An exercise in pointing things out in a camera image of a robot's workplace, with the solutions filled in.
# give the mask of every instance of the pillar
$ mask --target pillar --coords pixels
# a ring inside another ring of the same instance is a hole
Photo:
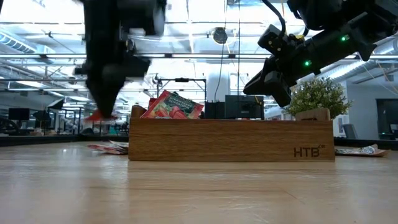
[[[228,65],[211,65],[207,75],[207,102],[225,102],[225,95],[231,94],[231,76]]]

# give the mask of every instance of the green plant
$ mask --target green plant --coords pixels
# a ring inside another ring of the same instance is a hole
[[[328,108],[330,118],[335,119],[340,114],[346,114],[351,104],[340,83],[334,83],[330,78],[314,78],[304,81],[292,91],[292,102],[284,110],[295,116],[307,110]]]

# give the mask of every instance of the black robotic arm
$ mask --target black robotic arm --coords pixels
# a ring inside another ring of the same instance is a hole
[[[397,0],[288,0],[287,4],[307,29],[322,31],[304,40],[271,25],[258,44],[273,56],[243,91],[272,95],[281,107],[290,103],[290,87],[299,78],[319,75],[321,68],[355,52],[367,61],[375,42],[397,32]]]

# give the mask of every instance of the light wood tabletop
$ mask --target light wood tabletop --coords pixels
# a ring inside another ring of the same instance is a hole
[[[336,162],[134,162],[90,142],[0,148],[0,223],[398,220],[398,153]]]

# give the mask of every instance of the black monitor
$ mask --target black monitor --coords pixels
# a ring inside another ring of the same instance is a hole
[[[30,109],[28,108],[9,108],[8,119],[14,121],[28,121],[30,116]]]
[[[35,128],[49,128],[51,126],[51,117],[47,111],[38,111],[33,116],[36,118]]]
[[[264,97],[246,95],[225,96],[225,118],[261,118],[264,119]]]
[[[205,103],[205,119],[225,119],[225,103]]]

